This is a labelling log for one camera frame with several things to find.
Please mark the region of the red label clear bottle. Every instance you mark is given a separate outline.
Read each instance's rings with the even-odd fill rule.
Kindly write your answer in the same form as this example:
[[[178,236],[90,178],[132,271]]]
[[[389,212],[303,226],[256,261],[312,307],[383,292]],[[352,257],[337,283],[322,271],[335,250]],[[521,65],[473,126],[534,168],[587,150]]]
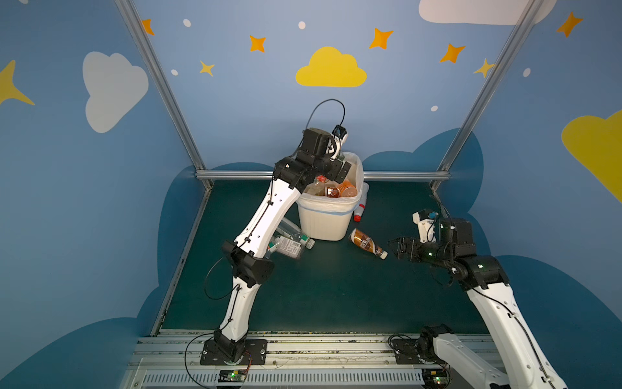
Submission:
[[[324,176],[318,176],[315,178],[314,183],[310,184],[306,193],[315,196],[325,196],[326,195],[326,187],[330,183],[330,181]]]

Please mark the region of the clear bottle green cap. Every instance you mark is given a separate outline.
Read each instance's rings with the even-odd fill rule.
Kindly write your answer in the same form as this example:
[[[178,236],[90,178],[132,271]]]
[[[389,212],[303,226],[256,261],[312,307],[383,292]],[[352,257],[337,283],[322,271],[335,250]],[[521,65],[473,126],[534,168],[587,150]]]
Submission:
[[[288,220],[287,217],[281,220],[277,230],[279,230],[283,236],[288,236],[291,240],[299,241],[302,246],[309,250],[314,247],[314,239],[307,236],[296,223]]]

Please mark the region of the white bottle red cap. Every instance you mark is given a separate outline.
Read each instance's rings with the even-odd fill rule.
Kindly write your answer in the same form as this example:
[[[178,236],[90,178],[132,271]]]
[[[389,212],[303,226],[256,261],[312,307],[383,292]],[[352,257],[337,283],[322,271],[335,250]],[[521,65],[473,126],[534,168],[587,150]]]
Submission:
[[[369,183],[363,183],[361,188],[361,198],[358,206],[353,212],[353,220],[354,222],[360,222],[366,207],[367,198],[369,194]]]

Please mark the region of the brown Nescafe coffee bottle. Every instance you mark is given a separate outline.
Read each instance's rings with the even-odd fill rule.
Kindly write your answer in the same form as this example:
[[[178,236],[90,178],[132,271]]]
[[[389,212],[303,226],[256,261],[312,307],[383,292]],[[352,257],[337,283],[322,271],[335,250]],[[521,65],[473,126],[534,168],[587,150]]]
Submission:
[[[366,233],[361,232],[358,229],[354,229],[350,234],[350,240],[357,247],[363,249],[366,252],[374,254],[381,260],[385,260],[388,256],[388,252],[378,246],[372,238]]]

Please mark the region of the yellow red label bottle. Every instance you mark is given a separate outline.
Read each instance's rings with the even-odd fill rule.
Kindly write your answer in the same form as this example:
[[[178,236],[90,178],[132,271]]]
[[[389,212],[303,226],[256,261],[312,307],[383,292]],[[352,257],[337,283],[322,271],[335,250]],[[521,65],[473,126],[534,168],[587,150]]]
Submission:
[[[337,186],[326,186],[324,188],[324,196],[330,198],[339,198],[341,196],[340,189]]]

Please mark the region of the orange label bottle white cap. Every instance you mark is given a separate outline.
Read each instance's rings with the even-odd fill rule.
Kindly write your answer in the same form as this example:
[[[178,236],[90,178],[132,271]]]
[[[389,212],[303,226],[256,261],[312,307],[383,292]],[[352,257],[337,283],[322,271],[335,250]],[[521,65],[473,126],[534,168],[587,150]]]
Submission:
[[[356,185],[348,180],[344,180],[342,183],[338,184],[336,189],[338,190],[340,198],[356,197],[358,194],[358,189],[356,188]]]

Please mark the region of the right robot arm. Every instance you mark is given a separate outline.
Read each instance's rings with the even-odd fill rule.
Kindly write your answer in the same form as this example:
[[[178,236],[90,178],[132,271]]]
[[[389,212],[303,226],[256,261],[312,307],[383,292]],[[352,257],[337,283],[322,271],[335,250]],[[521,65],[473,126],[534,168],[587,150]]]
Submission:
[[[421,330],[418,358],[453,368],[474,388],[565,388],[518,308],[501,264],[477,254],[471,223],[432,211],[412,218],[419,235],[395,239],[396,257],[447,270],[482,317],[504,368],[485,361],[446,325]]]

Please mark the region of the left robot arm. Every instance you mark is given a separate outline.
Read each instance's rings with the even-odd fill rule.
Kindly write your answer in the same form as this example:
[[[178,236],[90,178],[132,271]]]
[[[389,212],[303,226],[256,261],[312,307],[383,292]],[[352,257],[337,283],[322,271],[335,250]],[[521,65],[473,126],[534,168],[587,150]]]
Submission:
[[[266,252],[281,220],[317,177],[337,183],[345,180],[351,163],[341,160],[340,154],[347,136],[340,125],[331,133],[305,129],[295,152],[275,164],[267,194],[248,225],[233,241],[224,242],[222,251],[232,266],[233,290],[213,340],[225,361],[239,361],[246,349],[254,300],[275,267]]]

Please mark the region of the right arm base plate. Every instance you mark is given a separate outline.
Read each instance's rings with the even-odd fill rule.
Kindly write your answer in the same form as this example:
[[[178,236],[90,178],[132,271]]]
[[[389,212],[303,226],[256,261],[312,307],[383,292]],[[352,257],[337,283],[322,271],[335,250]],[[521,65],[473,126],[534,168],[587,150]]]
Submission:
[[[394,337],[388,341],[398,365],[432,365],[436,361],[419,348],[418,340]]]

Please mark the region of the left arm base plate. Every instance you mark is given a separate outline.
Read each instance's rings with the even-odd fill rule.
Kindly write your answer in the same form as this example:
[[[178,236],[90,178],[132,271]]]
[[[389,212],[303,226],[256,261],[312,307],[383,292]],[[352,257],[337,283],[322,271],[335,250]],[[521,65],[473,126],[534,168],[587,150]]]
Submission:
[[[263,366],[267,358],[267,345],[265,339],[250,339],[233,346],[222,347],[218,342],[210,339],[203,345],[200,365],[201,366]]]

